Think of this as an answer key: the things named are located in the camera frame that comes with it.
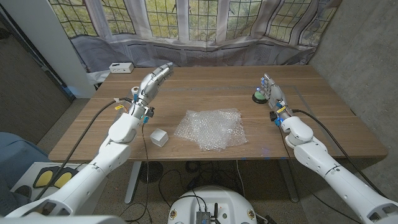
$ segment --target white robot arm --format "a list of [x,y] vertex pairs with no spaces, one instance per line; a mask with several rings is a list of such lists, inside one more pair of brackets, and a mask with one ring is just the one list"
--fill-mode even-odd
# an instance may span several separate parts
[[148,74],[142,81],[140,93],[132,102],[130,112],[123,113],[110,127],[108,137],[102,143],[98,155],[61,189],[48,197],[24,205],[6,218],[27,215],[69,216],[86,202],[102,180],[115,168],[129,159],[129,143],[136,137],[144,115],[153,115],[147,105],[153,100],[163,81],[171,76],[173,63],[165,64]]
[[257,91],[275,112],[276,116],[271,120],[289,133],[285,141],[294,149],[296,159],[323,177],[363,223],[398,223],[398,203],[379,195],[335,161],[326,146],[313,136],[312,129],[293,116],[285,95],[273,79],[265,74],[261,83]]

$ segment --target white cube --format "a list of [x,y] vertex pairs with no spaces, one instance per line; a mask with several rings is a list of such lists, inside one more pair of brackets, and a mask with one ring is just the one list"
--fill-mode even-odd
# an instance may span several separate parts
[[150,134],[150,140],[157,145],[162,147],[167,140],[169,140],[169,136],[167,135],[167,132],[157,128],[152,134]]

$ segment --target bubble wrap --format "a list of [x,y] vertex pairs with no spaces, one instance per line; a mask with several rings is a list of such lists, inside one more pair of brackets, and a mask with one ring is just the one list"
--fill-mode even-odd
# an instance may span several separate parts
[[227,146],[242,145],[244,135],[241,113],[237,109],[187,111],[174,135],[196,142],[202,150],[221,151]]

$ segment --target white box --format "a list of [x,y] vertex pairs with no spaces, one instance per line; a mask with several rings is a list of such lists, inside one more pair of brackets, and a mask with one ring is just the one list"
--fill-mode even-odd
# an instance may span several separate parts
[[109,69],[112,73],[131,73],[134,66],[132,63],[112,63]]
[[169,136],[167,132],[157,128],[152,134],[150,134],[150,140],[157,146],[162,147],[167,140],[169,140]]

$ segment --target window pane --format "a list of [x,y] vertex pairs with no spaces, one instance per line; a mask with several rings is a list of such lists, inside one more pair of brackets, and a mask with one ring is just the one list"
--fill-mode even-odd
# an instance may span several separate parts
[[154,37],[161,37],[159,26],[151,26],[150,29],[152,30],[152,35]]
[[118,21],[118,27],[119,27],[120,33],[127,32],[126,23],[124,23],[123,21]]
[[242,2],[239,7],[239,16],[248,16],[250,10],[250,2]]
[[112,34],[115,34],[118,32],[119,28],[116,22],[108,22],[109,29],[111,30]]
[[78,21],[79,18],[77,17],[75,11],[73,10],[73,7],[71,6],[66,6],[66,5],[61,5],[64,13],[67,15],[69,20],[74,20],[74,21]]
[[157,22],[157,13],[156,12],[148,12],[148,19],[150,25],[159,25]]
[[209,16],[209,29],[216,29],[217,27],[217,17],[216,16]]
[[319,43],[322,32],[325,30],[336,8],[325,9],[326,3],[320,2],[318,14],[314,21],[302,32],[300,44],[316,46]]
[[226,39],[232,40],[235,37],[235,30],[227,30],[226,31]]
[[125,9],[126,6],[124,5],[124,1],[123,0],[116,0],[116,4],[118,5],[118,8],[120,9]]
[[218,1],[189,1],[190,40],[215,41]]
[[82,23],[87,35],[96,35],[93,25],[90,22]]
[[207,29],[207,16],[199,16],[199,29]]
[[87,35],[86,30],[81,22],[70,22],[76,35]]
[[49,3],[70,38],[77,35],[97,35],[82,0],[50,0]]
[[293,27],[299,22],[308,6],[309,3],[305,0],[286,0],[272,21],[268,36],[289,42]]
[[126,26],[127,26],[127,32],[129,33],[135,33],[134,32],[134,27],[132,26],[132,22],[126,22]]
[[167,14],[166,13],[158,13],[157,18],[159,20],[159,25],[167,26],[169,24],[167,22]]
[[217,8],[218,8],[218,2],[210,1],[209,2],[209,15],[217,16]]
[[207,41],[216,41],[216,31],[215,30],[209,30],[207,32]]
[[61,6],[55,5],[52,6],[52,8],[54,9],[55,15],[57,15],[60,22],[66,22],[68,20],[68,17],[65,15],[65,13],[63,13]]
[[230,2],[229,4],[229,16],[238,16],[239,13],[239,3],[238,2]]
[[155,0],[155,2],[157,12],[166,12],[166,2],[164,0]]
[[135,34],[134,26],[123,0],[101,0],[101,3],[112,34]]
[[178,29],[176,27],[170,27],[170,38],[178,39]]
[[166,38],[170,37],[169,28],[167,26],[161,26],[160,33],[161,33],[162,37],[166,37]]
[[257,19],[261,0],[232,0],[229,3],[227,40],[250,35],[251,27]]
[[207,41],[207,30],[199,30],[199,40]]
[[145,0],[145,4],[147,6],[147,11],[148,12],[156,12],[155,0]]
[[73,30],[72,26],[70,25],[69,22],[64,22],[62,24],[62,27],[64,29],[64,31],[67,33],[68,37],[74,37],[76,36],[75,31]]
[[252,2],[250,5],[250,13],[249,16],[256,16],[259,14],[261,2]]
[[227,29],[229,29],[229,30],[236,29],[237,24],[238,24],[238,18],[230,17],[230,18],[228,18]]
[[208,15],[209,4],[208,1],[199,1],[199,15]]
[[237,29],[243,29],[246,26],[246,22],[248,21],[247,17],[238,17],[238,26]]
[[198,40],[198,30],[197,29],[189,29],[189,39],[190,40]]
[[146,8],[152,36],[178,39],[175,0],[146,0]]
[[199,16],[189,15],[189,28],[197,28],[199,23]]
[[167,19],[169,20],[170,26],[177,26],[177,15],[176,14],[167,14]]

